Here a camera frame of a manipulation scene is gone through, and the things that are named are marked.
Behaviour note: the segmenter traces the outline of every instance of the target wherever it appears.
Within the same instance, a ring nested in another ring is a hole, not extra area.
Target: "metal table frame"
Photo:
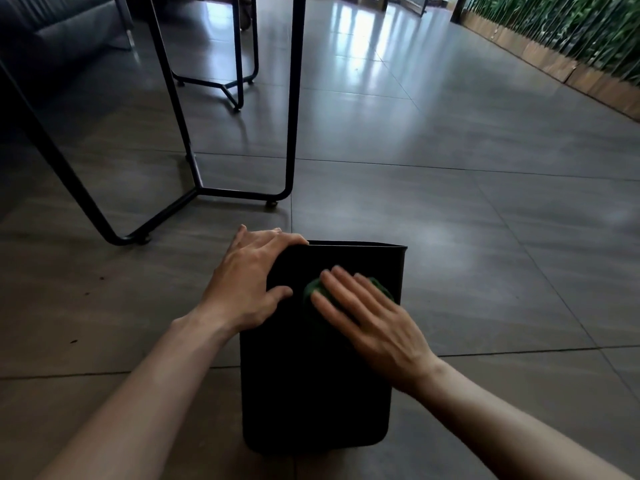
[[[194,77],[185,77],[178,75],[171,71],[171,75],[178,82],[178,86],[184,86],[185,84],[197,84],[199,86],[206,86],[208,88],[217,88],[224,92],[225,96],[231,101],[234,109],[240,111],[244,106],[244,87],[243,84],[247,82],[252,84],[259,71],[259,57],[258,57],[258,24],[257,24],[257,8],[256,1],[251,0],[251,20],[253,30],[253,72],[251,75],[243,77],[242,75],[242,46],[240,42],[240,0],[231,0],[231,7],[234,21],[234,46],[236,49],[236,80],[222,84],[220,82],[212,82],[210,80],[196,79]],[[238,88],[238,99],[233,97],[229,89]]]
[[[260,192],[245,192],[229,189],[214,189],[206,187],[202,183],[200,170],[196,160],[196,155],[191,148],[191,140],[189,131],[182,113],[182,106],[178,92],[173,83],[173,72],[164,49],[162,33],[158,25],[156,10],[152,0],[148,0],[147,22],[156,48],[156,53],[160,62],[160,67],[164,76],[164,82],[171,103],[173,112],[175,113],[180,135],[186,151],[186,159],[193,177],[194,187],[187,193],[182,195],[176,201],[172,202],[166,208],[162,209],[155,216],[151,217],[147,222],[135,229],[126,236],[119,236],[115,233],[108,220],[98,208],[96,202],[87,192],[82,181],[78,178],[71,165],[69,165],[65,156],[59,147],[53,142],[51,136],[42,126],[40,120],[36,116],[31,105],[28,103],[20,88],[7,71],[4,64],[0,61],[0,89],[6,88],[7,101],[9,108],[15,113],[18,124],[27,133],[31,142],[37,147],[47,163],[52,167],[53,171],[60,178],[60,181],[71,193],[85,215],[92,222],[96,230],[110,244],[116,246],[124,246],[127,244],[146,244],[149,240],[149,233],[162,224],[169,217],[174,215],[178,210],[186,206],[190,201],[198,195],[208,195],[217,197],[240,198],[249,200],[265,200],[268,207],[275,206],[277,201],[288,197],[293,189],[294,165],[296,160],[296,138],[298,132],[298,104],[300,101],[300,73],[302,66],[302,39],[305,24],[305,6],[307,0],[293,0],[292,13],[292,33],[291,33],[291,77],[289,80],[289,120],[287,124],[287,165],[285,171],[285,188],[277,194],[267,194]]]

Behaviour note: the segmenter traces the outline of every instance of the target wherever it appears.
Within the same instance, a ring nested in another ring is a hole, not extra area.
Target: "wooden baseboard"
[[[640,88],[587,67],[475,13],[464,12],[461,24],[554,79],[640,121]]]

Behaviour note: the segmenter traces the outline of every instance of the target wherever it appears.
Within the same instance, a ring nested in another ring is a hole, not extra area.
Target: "black trash bin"
[[[331,325],[303,313],[303,290],[339,264],[376,278],[400,303],[405,246],[310,241],[276,260],[268,289],[292,298],[260,327],[240,334],[244,441],[260,453],[372,445],[387,434],[391,386]]]

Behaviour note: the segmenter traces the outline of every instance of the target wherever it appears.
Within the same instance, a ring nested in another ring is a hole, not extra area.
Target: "reflective floor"
[[[179,88],[205,183],[284,186],[291,0],[258,0],[260,72],[234,114]],[[640,477],[640,125],[491,42],[397,6],[308,0],[292,196],[199,198],[144,247],[108,246],[18,131],[0,136],[0,471],[27,479],[187,313],[237,226],[408,246],[403,304],[492,392]],[[230,7],[169,5],[173,68],[234,78]],[[128,232],[187,190],[144,23],[37,111]],[[251,33],[243,67],[253,69]],[[238,341],[212,364],[165,478],[478,479],[491,473],[393,398],[373,447],[262,457],[241,435]]]

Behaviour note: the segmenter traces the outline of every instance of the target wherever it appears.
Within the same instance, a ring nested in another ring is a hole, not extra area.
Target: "forearm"
[[[156,479],[227,334],[183,317],[39,476]]]
[[[629,476],[436,360],[417,399],[502,479],[629,480]]]

